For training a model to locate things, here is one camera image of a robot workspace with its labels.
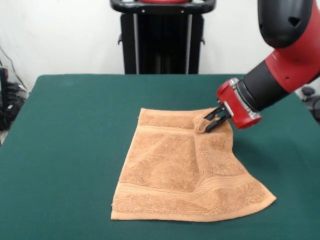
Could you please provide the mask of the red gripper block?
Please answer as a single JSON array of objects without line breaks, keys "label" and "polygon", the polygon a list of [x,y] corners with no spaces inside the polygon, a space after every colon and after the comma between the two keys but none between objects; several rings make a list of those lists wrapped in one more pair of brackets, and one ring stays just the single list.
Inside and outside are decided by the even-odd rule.
[{"label": "red gripper block", "polygon": [[216,96],[220,104],[208,113],[204,119],[210,121],[204,132],[210,133],[229,118],[237,129],[246,129],[257,124],[262,116],[259,112],[253,111],[251,107],[242,99],[240,91],[237,89],[239,79],[229,79],[217,90]]}]

